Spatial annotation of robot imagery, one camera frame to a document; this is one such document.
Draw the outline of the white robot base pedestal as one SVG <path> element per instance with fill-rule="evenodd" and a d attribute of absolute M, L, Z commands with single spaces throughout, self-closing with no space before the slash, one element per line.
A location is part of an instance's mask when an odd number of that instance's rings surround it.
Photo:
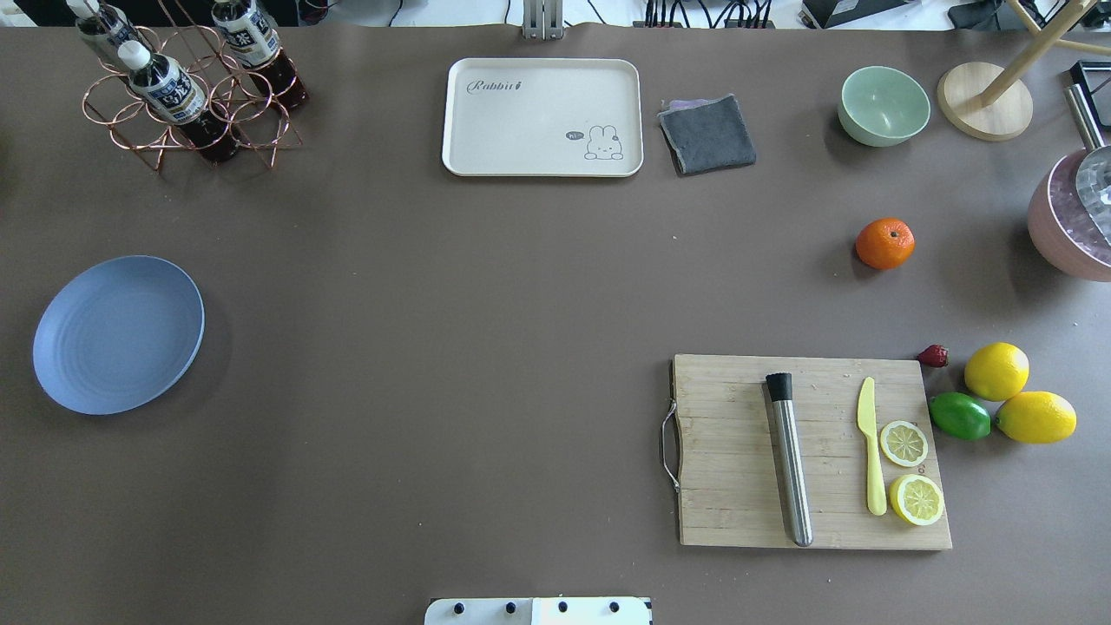
<path fill-rule="evenodd" d="M 635 596 L 441 598 L 424 624 L 652 624 L 651 599 Z"/>

